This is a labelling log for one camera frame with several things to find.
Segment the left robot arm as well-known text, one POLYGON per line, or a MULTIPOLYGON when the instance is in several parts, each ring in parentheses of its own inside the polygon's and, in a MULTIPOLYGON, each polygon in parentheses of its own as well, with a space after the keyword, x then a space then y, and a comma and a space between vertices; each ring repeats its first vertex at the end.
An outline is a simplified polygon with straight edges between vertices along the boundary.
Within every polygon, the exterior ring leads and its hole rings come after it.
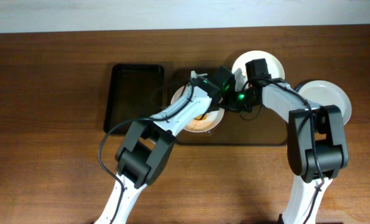
POLYGON ((126 223, 141 192, 164 170, 177 135, 197 116, 217 110, 235 84, 234 74, 224 66, 213 76, 191 72, 173 104, 150 117, 121 123, 129 129, 115 155, 116 171, 102 167, 115 184, 97 223, 126 223))

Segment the white plate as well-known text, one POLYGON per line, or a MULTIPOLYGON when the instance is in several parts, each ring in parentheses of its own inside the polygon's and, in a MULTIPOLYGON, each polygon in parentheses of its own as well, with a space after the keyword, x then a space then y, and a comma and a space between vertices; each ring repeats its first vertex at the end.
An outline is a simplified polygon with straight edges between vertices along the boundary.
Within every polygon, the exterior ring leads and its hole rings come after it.
POLYGON ((252 50, 240 55, 233 63, 231 71, 235 76, 235 91, 240 91, 245 82, 248 80, 246 63, 254 59, 262 58, 266 60, 267 68, 272 78, 285 79, 284 68, 275 56, 265 51, 252 50))
POLYGON ((223 119, 224 109, 222 108, 218 111, 205 113, 211 103, 211 98, 200 87, 183 86, 173 94, 171 104, 175 106, 174 112, 185 103, 187 105, 184 109, 181 109, 172 118, 174 124, 173 131, 176 134, 183 129, 191 133, 207 132, 215 128, 223 119), (194 118, 201 114, 206 114, 207 118, 201 121, 194 120, 194 118))
POLYGON ((341 110, 343 123, 351 117, 352 106, 348 95, 334 83, 324 80, 313 80, 297 85, 296 92, 308 100, 323 106, 336 105, 341 110))

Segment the green and yellow sponge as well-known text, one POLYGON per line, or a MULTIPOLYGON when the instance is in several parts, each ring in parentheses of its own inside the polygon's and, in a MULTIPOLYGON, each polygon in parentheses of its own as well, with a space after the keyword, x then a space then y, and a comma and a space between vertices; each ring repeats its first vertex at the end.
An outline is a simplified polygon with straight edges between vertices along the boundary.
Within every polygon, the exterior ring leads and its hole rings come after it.
POLYGON ((201 121, 201 120, 205 120, 206 118, 207 118, 206 114, 201 114, 197 116, 196 118, 194 118, 194 120, 201 121))

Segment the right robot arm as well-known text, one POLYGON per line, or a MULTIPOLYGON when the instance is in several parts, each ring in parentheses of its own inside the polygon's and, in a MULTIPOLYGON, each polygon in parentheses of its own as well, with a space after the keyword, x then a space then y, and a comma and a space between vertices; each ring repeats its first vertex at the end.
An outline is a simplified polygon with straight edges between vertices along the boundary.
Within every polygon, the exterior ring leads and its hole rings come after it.
POLYGON ((315 223, 324 193, 341 169, 348 165, 341 110, 306 99, 282 78, 272 78, 263 58, 233 71, 237 112, 260 105, 287 123, 287 159, 294 181, 279 223, 315 223))

